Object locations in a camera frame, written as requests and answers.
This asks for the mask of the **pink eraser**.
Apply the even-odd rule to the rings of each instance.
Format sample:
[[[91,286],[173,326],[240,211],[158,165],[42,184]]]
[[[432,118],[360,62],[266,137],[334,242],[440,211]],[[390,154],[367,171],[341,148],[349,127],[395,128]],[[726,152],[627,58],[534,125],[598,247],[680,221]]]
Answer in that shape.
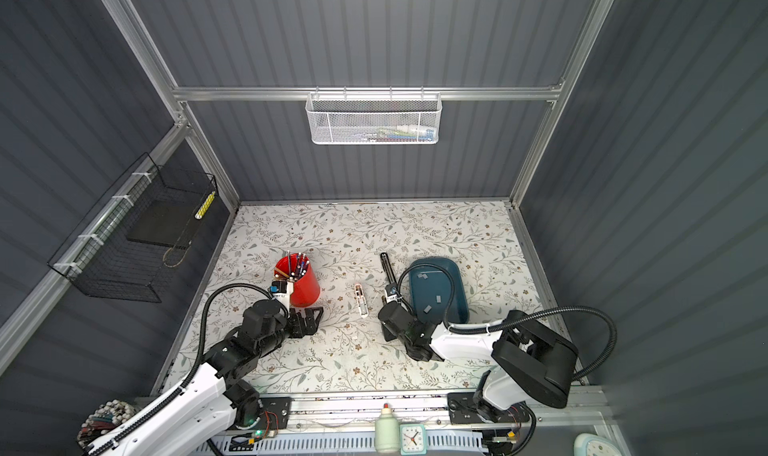
[[[369,308],[362,285],[360,283],[355,283],[353,291],[359,314],[361,317],[365,318],[369,315]]]

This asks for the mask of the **teal plastic tray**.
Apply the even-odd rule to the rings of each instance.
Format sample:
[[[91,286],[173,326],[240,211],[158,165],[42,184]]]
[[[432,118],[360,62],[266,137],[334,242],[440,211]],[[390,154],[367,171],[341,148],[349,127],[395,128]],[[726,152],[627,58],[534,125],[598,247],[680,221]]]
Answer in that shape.
[[[418,320],[441,324],[448,310],[449,322],[467,323],[469,308],[458,265],[445,257],[421,258],[414,264],[417,268],[407,278]]]

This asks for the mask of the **black stapler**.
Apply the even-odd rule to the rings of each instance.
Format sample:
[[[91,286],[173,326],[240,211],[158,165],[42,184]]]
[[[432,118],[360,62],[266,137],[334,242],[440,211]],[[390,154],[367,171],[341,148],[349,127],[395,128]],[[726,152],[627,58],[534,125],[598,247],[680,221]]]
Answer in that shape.
[[[392,264],[387,252],[380,253],[380,262],[386,276],[386,281],[387,281],[386,285],[388,283],[393,283],[393,282],[397,283],[397,277],[395,275],[394,269],[392,267]]]

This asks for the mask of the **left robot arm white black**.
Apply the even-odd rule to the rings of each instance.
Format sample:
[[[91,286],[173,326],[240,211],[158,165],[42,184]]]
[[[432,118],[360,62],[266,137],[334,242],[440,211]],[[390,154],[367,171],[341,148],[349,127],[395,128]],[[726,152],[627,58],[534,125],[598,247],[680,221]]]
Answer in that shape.
[[[260,359],[288,338],[319,329],[321,307],[302,310],[264,299],[243,324],[212,346],[197,368],[127,422],[86,446],[86,455],[188,455],[214,436],[235,429],[260,440],[287,427],[291,399],[260,396],[245,380]]]

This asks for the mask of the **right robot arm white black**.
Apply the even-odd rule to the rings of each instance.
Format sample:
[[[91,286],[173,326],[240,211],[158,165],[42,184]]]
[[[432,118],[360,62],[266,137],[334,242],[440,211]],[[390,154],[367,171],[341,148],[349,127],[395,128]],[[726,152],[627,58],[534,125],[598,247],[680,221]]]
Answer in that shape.
[[[578,350],[537,320],[493,330],[489,325],[424,323],[400,302],[388,302],[378,319],[416,361],[486,359],[495,366],[483,373],[469,407],[486,422],[498,422],[513,406],[529,401],[567,406]]]

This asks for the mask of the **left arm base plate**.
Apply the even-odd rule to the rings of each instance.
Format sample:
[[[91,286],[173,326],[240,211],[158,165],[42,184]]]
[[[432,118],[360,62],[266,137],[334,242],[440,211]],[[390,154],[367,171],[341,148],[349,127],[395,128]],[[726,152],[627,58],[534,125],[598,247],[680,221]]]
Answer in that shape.
[[[231,430],[278,431],[287,428],[293,400],[290,397],[261,397],[236,410]]]

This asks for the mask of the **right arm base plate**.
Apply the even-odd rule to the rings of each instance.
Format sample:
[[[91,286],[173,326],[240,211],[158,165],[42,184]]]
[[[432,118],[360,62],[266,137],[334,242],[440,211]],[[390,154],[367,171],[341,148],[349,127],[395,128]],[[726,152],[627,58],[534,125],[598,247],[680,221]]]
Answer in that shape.
[[[473,392],[450,392],[446,395],[449,419],[452,424],[528,423],[530,414],[521,403],[499,410],[486,403]]]

